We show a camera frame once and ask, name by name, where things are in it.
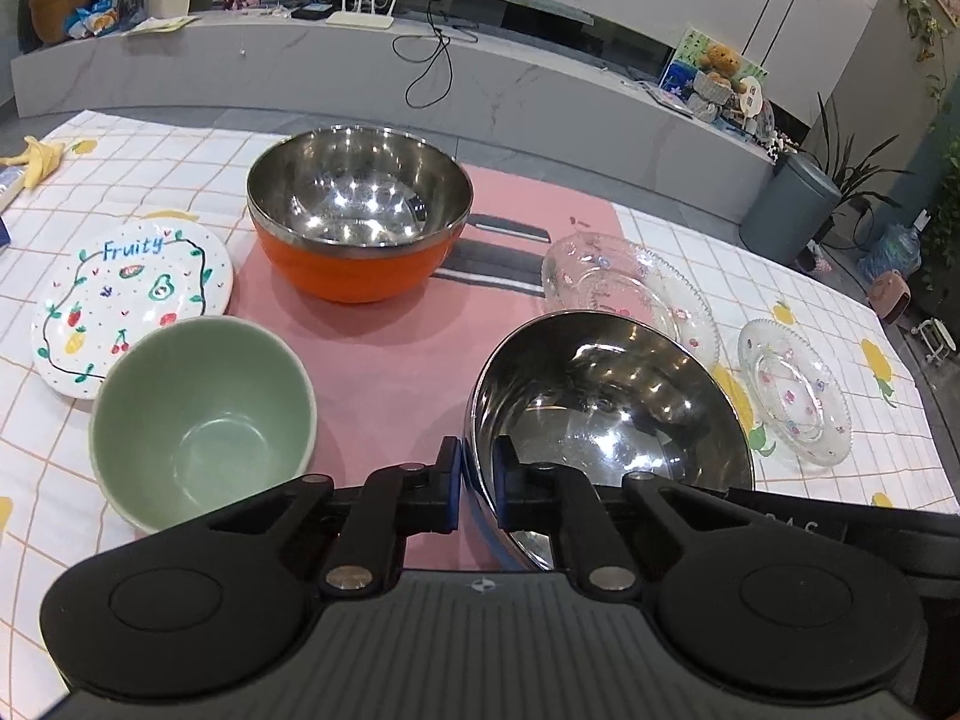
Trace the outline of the green ceramic bowl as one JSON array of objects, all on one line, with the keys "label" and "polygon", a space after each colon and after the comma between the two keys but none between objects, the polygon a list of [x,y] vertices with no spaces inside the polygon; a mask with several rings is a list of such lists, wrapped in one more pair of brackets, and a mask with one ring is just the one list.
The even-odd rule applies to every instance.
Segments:
[{"label": "green ceramic bowl", "polygon": [[306,472],[317,401],[299,356],[236,317],[149,333],[110,369],[88,447],[106,499],[155,533]]}]

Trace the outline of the large clear glass plate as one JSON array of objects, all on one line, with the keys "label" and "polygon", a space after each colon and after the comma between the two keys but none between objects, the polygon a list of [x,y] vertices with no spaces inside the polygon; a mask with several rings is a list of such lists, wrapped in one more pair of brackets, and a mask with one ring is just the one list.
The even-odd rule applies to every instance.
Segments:
[{"label": "large clear glass plate", "polygon": [[706,299],[674,265],[644,245],[600,232],[573,232],[542,263],[548,312],[602,310],[640,322],[680,344],[708,371],[721,337]]}]

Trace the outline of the small clear glass plate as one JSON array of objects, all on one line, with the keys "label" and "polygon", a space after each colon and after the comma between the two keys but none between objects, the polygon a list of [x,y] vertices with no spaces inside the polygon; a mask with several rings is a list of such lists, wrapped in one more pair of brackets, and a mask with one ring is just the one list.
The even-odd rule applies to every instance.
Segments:
[{"label": "small clear glass plate", "polygon": [[838,380],[815,348],[776,320],[740,330],[737,358],[758,416],[802,461],[833,468],[851,452],[851,415]]}]

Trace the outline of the orange steel bowl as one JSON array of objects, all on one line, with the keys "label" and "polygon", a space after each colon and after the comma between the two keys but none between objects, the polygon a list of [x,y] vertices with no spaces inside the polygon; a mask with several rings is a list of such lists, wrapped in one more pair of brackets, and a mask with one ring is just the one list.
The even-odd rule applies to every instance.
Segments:
[{"label": "orange steel bowl", "polygon": [[443,265],[472,211],[460,164],[393,128],[334,125],[286,138],[247,172],[260,247],[299,291],[371,304]]}]

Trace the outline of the white fruity painted plate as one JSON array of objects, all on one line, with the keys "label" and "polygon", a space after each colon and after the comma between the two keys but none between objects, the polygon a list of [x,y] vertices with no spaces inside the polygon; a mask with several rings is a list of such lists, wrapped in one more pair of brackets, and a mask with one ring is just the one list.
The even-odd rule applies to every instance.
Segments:
[{"label": "white fruity painted plate", "polygon": [[44,283],[29,329],[34,367],[57,394],[93,400],[149,333],[224,314],[234,276],[224,243],[193,221],[146,218],[101,232]]}]

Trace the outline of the grey trash bin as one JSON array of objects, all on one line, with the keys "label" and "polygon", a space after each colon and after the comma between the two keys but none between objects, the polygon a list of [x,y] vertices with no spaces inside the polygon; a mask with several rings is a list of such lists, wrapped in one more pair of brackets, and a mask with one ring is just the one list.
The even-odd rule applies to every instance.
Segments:
[{"label": "grey trash bin", "polygon": [[832,216],[841,192],[811,156],[781,156],[739,227],[750,252],[779,265],[791,265]]}]

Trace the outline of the checked lemon tablecloth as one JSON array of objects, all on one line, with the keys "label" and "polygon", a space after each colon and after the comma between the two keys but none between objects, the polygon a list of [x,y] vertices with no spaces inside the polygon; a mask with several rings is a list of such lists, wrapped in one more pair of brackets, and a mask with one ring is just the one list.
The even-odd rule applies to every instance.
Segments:
[{"label": "checked lemon tablecloth", "polygon": [[140,216],[184,215],[217,234],[235,262],[231,309],[283,338],[306,366],[319,405],[314,463],[340,484],[404,460],[431,460],[459,433],[470,390],[493,348],[538,316],[534,293],[548,244],[574,229],[617,234],[656,250],[708,299],[721,332],[721,379],[734,387],[737,337],[778,319],[827,358],[854,422],[850,458],[807,465],[757,413],[743,424],[761,489],[802,497],[955,512],[955,367],[931,369],[905,335],[884,327],[846,268],[812,280],[750,254],[734,226],[638,192],[617,195],[594,176],[536,181],[462,145],[475,187],[472,276],[446,278],[392,301],[333,305],[282,280],[245,216],[245,174],[264,149],[301,130],[290,115],[166,109],[11,117],[5,153],[28,138],[60,142],[55,176],[5,211],[2,254],[2,712],[41,715],[62,681],[39,632],[39,605],[67,567],[132,538],[94,479],[91,408],[56,394],[29,338],[53,273],[83,244]]}]

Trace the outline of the pink small heater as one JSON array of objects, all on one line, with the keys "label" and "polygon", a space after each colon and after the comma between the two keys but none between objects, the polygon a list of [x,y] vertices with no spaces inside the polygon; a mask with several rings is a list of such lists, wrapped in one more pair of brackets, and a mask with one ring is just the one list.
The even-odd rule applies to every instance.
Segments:
[{"label": "pink small heater", "polygon": [[882,322],[893,323],[910,304],[911,289],[900,271],[884,271],[869,286],[867,301]]}]

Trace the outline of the white small stool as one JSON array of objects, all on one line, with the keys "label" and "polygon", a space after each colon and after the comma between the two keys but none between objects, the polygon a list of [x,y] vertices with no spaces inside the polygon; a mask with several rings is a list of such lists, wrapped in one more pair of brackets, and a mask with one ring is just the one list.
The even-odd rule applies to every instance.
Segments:
[{"label": "white small stool", "polygon": [[958,351],[958,344],[942,320],[931,317],[910,328],[910,335],[926,346],[924,359],[934,366],[942,366],[950,355]]}]

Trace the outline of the water bottle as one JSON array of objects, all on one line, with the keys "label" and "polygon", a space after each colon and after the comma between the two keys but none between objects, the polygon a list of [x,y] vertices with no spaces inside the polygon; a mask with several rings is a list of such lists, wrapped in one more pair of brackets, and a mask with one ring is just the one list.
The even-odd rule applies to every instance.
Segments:
[{"label": "water bottle", "polygon": [[921,239],[918,229],[900,223],[885,227],[884,234],[857,262],[857,270],[867,281],[875,281],[889,271],[896,271],[901,278],[909,278],[920,266]]}]

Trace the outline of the green potted plant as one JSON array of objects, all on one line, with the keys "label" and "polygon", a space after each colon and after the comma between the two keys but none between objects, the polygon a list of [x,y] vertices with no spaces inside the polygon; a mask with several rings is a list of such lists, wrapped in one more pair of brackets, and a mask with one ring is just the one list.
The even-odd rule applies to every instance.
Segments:
[{"label": "green potted plant", "polygon": [[898,133],[885,138],[856,160],[854,157],[856,135],[854,133],[844,135],[836,104],[833,101],[825,101],[822,96],[817,96],[817,103],[818,112],[820,112],[818,116],[820,145],[814,149],[802,148],[800,154],[804,154],[805,158],[827,177],[839,193],[839,199],[833,205],[833,210],[828,213],[828,218],[812,236],[812,241],[820,244],[835,226],[833,215],[840,206],[850,203],[860,205],[882,203],[890,208],[901,208],[903,203],[892,199],[888,193],[878,192],[872,184],[882,176],[911,176],[911,171],[885,167],[877,162],[878,156],[898,140]]}]

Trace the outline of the teddy bear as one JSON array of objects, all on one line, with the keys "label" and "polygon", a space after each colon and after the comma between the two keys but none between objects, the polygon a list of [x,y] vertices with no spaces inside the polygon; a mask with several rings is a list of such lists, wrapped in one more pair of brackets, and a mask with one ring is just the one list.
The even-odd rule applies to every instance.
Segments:
[{"label": "teddy bear", "polygon": [[737,78],[740,62],[742,57],[734,49],[726,44],[711,43],[698,60],[698,67],[716,83],[729,86],[740,93],[742,83]]}]

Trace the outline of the white wifi router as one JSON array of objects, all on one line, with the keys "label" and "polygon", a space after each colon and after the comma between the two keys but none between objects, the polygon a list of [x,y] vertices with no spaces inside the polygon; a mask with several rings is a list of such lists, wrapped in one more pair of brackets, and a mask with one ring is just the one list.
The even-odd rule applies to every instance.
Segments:
[{"label": "white wifi router", "polygon": [[377,0],[355,0],[351,7],[348,7],[347,0],[340,0],[340,8],[327,16],[327,23],[344,28],[386,31],[394,24],[395,7],[397,0],[387,0],[384,11],[377,9]]}]

